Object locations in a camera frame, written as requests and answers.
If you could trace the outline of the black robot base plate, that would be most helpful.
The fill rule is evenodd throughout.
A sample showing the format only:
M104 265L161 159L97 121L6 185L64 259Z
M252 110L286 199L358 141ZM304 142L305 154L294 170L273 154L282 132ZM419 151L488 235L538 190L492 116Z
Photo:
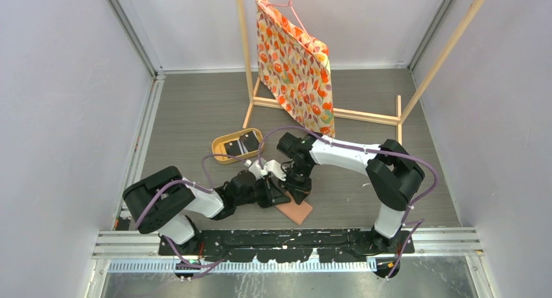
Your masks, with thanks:
M400 251L413 254L415 248L406 230L400 231L391 246L383 251L369 243L370 231L349 229L300 230L203 230L187 245L177 245L182 256L202 257L211 262L222 258L230 262L262 263L306 262L318 255L322 263L362 262L367 256L391 258Z

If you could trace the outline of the yellow oval card tray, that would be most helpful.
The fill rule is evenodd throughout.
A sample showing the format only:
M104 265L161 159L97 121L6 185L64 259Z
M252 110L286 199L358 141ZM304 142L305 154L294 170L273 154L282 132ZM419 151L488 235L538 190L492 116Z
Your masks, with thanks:
M264 149L259 148L262 139L259 129L246 128L214 139L211 151L219 164L229 165L258 156Z

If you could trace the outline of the pink blue card holder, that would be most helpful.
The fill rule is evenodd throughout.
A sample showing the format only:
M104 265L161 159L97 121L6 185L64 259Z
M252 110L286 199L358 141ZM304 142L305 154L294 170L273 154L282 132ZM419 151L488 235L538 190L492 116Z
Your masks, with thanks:
M300 204L296 204L294 201L285 204L278 204L275 206L283 215L289 218L293 223L302 225L306 218L312 213L313 207L307 202L303 201Z

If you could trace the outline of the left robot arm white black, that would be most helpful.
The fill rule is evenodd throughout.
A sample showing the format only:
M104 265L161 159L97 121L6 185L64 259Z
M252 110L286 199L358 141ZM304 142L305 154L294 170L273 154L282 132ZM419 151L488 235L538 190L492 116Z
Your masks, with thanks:
M238 206L268 208L292 201L270 174L242 170L223 185L207 189L183 177L175 166L127 187L122 198L140 233L158 232L185 255L194 254L201 241L199 229L183 211L218 221L233 215Z

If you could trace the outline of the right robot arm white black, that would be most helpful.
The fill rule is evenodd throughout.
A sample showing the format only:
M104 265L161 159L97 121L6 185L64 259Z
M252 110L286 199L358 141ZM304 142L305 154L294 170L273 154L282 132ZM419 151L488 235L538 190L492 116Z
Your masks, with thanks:
M303 138L285 133L277 150L291 160L279 184L296 203L310 194L311 172L316 165L332 165L367 176L381 205L364 243L380 253L397 245L407 207L425 178L399 142L387 139L383 144L358 144L320 133Z

